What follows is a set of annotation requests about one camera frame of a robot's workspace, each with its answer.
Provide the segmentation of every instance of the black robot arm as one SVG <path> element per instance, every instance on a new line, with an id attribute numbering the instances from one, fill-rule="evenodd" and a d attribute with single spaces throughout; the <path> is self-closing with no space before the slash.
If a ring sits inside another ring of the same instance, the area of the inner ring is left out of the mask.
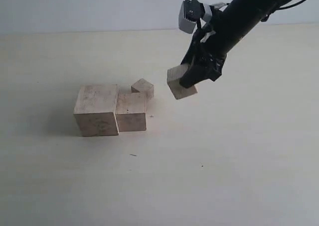
<path id="1" fill-rule="evenodd" d="M 185 0 L 179 16 L 179 28 L 192 33 L 190 47 L 182 61 L 189 64 L 180 84 L 189 88 L 206 79 L 217 80 L 227 53 L 260 21 L 292 0 L 233 0 L 224 11 L 197 0 Z M 200 18 L 206 21 L 201 27 Z"/>

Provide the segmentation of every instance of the wooden cube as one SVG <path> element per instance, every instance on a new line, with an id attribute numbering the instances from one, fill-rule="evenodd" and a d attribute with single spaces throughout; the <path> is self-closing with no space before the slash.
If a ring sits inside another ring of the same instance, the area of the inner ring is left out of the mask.
<path id="1" fill-rule="evenodd" d="M 132 93 L 145 93 L 146 101 L 154 97 L 154 85 L 146 81 L 144 78 L 139 79 L 131 86 Z"/>
<path id="2" fill-rule="evenodd" d="M 177 100 L 189 97 L 197 93 L 197 89 L 195 86 L 184 88 L 179 84 L 179 80 L 186 73 L 187 70 L 188 64 L 183 64 L 168 69 L 167 71 L 167 84 Z"/>
<path id="3" fill-rule="evenodd" d="M 82 136 L 118 135 L 115 119 L 119 88 L 117 85 L 82 86 L 74 116 Z"/>
<path id="4" fill-rule="evenodd" d="M 119 131 L 146 130 L 146 96 L 144 93 L 119 94 L 116 120 Z"/>

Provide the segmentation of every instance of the stacked wooden blocks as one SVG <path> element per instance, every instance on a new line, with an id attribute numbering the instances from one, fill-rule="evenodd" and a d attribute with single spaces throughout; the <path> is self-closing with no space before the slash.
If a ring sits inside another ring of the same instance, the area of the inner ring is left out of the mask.
<path id="1" fill-rule="evenodd" d="M 145 131 L 146 104 L 154 86 L 144 79 L 132 85 L 132 93 L 119 93 L 118 85 L 91 85 L 80 89 L 74 116 L 82 136 L 119 135 Z"/>

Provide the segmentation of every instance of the black cable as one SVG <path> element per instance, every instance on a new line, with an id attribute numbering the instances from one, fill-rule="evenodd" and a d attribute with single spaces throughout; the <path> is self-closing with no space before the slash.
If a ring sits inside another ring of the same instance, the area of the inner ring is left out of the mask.
<path id="1" fill-rule="evenodd" d="M 284 10 L 284 9 L 293 8 L 293 7 L 296 7 L 296 6 L 300 5 L 300 4 L 302 4 L 302 3 L 305 2 L 305 1 L 306 1 L 306 0 L 301 0 L 301 1 L 297 2 L 297 3 L 295 3 L 295 4 L 292 4 L 292 5 L 285 6 L 285 7 L 280 7 L 280 8 L 278 8 L 277 10 Z"/>

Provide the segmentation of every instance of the white wall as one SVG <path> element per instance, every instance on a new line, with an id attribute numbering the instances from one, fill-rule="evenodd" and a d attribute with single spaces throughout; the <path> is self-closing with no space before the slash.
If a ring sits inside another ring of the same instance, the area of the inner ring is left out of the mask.
<path id="1" fill-rule="evenodd" d="M 182 0 L 0 0 L 0 33 L 177 28 Z M 231 0 L 200 0 L 206 3 Z M 318 22 L 319 0 L 269 23 Z"/>

